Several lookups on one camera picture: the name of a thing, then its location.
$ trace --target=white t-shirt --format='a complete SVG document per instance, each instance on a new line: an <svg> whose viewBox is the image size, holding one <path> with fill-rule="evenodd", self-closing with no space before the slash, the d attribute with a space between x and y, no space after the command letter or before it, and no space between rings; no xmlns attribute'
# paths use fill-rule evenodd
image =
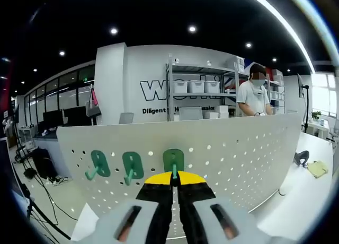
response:
<svg viewBox="0 0 339 244"><path fill-rule="evenodd" d="M251 81L245 81L239 87L237 102L246 103L254 111L266 114L266 104L269 102L264 86L255 86Z"/></svg>

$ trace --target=potted plant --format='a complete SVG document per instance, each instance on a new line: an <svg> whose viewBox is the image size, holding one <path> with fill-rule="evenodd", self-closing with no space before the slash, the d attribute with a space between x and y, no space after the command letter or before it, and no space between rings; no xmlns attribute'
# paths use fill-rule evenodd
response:
<svg viewBox="0 0 339 244"><path fill-rule="evenodd" d="M321 116L322 113L320 111L312 111L312 119L314 121L318 121L319 120L319 116Z"/></svg>

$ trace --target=green hook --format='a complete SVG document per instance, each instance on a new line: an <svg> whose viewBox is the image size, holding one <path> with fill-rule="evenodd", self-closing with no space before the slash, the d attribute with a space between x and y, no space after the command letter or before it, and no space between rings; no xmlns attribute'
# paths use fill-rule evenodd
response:
<svg viewBox="0 0 339 244"><path fill-rule="evenodd" d="M173 168L173 170L172 170L172 173L173 173L173 179L176 179L176 173L177 173L177 171L176 171L176 164L175 164L175 163L172 165L172 168Z"/></svg>
<svg viewBox="0 0 339 244"><path fill-rule="evenodd" d="M132 177L133 177L133 168L129 170L128 176L123 178L127 186L131 184Z"/></svg>
<svg viewBox="0 0 339 244"><path fill-rule="evenodd" d="M88 180L92 180L94 178L94 176L96 175L97 171L99 171L99 166L95 167L95 169L94 169L94 171L91 175L88 174L88 170L85 171L86 178Z"/></svg>

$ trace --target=person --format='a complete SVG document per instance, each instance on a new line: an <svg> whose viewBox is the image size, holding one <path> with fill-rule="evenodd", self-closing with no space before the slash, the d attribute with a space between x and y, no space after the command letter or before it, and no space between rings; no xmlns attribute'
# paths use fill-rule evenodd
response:
<svg viewBox="0 0 339 244"><path fill-rule="evenodd" d="M273 114L265 83L266 71L259 64L254 64L249 70L248 81L243 82L238 91L237 103L246 116Z"/></svg>

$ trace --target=black bag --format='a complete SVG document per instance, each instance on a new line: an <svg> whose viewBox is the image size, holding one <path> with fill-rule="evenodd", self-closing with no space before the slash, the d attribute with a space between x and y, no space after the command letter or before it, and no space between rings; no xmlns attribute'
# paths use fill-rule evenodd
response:
<svg viewBox="0 0 339 244"><path fill-rule="evenodd" d="M57 171L49 156L48 150L37 148L32 151L31 156L39 176L43 179L57 180Z"/></svg>

